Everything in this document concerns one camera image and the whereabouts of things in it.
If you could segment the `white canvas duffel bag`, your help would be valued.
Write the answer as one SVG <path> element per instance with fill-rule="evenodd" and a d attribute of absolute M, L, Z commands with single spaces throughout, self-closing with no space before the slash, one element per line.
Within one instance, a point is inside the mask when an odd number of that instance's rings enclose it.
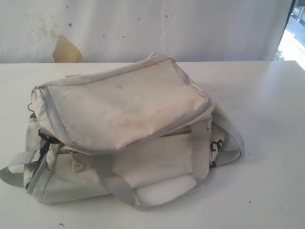
<path fill-rule="evenodd" d="M 0 171 L 40 203 L 112 194 L 172 202 L 244 151 L 235 126 L 170 57 L 33 88 L 25 151 Z"/>

